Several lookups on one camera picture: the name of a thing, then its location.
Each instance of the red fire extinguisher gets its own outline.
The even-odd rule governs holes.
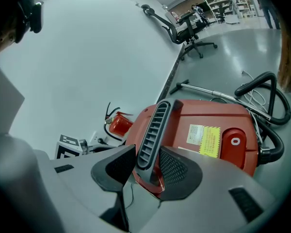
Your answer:
[[[110,114],[108,114],[109,106],[110,103],[108,104],[107,111],[106,111],[106,116],[105,116],[105,124],[104,124],[104,131],[106,134],[110,137],[112,137],[115,140],[122,141],[122,139],[115,137],[114,135],[110,134],[113,133],[119,137],[124,137],[124,135],[127,133],[127,131],[130,129],[132,126],[133,122],[131,122],[129,119],[124,117],[123,115],[127,116],[132,116],[132,114],[126,114],[123,112],[116,112],[116,115],[114,117],[111,117],[111,115],[120,109],[120,107],[115,108],[114,110],[111,111]]]

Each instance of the red vacuum cleaner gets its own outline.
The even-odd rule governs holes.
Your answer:
[[[265,83],[267,80],[271,80],[271,85]],[[133,175],[137,183],[157,197],[164,190],[158,157],[161,146],[186,149],[196,154],[220,158],[231,162],[251,176],[257,165],[276,161],[282,156],[283,142],[271,129],[270,123],[277,125],[287,123],[291,117],[291,110],[285,96],[276,89],[276,78],[273,73],[263,73],[235,91],[235,95],[239,97],[257,86],[270,89],[268,113],[238,98],[188,85],[188,82],[186,80],[177,83],[170,93],[186,87],[212,94],[233,104],[165,99],[145,108],[132,125],[126,140],[126,145],[136,145],[137,163]],[[282,100],[286,110],[285,116],[280,119],[273,117],[275,95]],[[256,117],[256,120],[262,130],[262,138],[264,140],[268,136],[275,146],[273,149],[261,146],[253,120],[246,108],[260,116]]]

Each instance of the white wall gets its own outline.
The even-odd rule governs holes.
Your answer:
[[[156,102],[181,46],[136,1],[163,16],[156,0],[44,0],[42,31],[0,53],[25,97],[11,135],[54,158],[60,134],[102,131],[108,102],[135,114]]]

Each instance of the yellow label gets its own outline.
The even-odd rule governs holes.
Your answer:
[[[218,157],[220,146],[220,128],[204,126],[199,153],[214,158]]]

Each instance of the concrete floor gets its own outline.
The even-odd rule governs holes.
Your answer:
[[[199,47],[204,58],[200,59],[196,51],[186,55],[175,73],[172,89],[177,82],[190,80],[190,84],[211,90],[234,95],[242,84],[251,81],[250,77],[241,74],[249,72],[253,77],[265,71],[278,72],[281,56],[281,32],[270,29],[246,29],[217,34],[203,39],[203,42],[214,42],[212,46]],[[269,91],[258,89],[266,101]],[[172,95],[177,99],[210,100],[212,97],[198,91],[182,89]],[[291,94],[286,94],[291,107]],[[274,116],[283,116],[283,106],[275,100]],[[268,189],[276,198],[283,198],[291,188],[291,120],[284,126],[274,126],[285,145],[284,155],[274,163],[259,166],[254,179]],[[266,146],[272,147],[269,138]]]

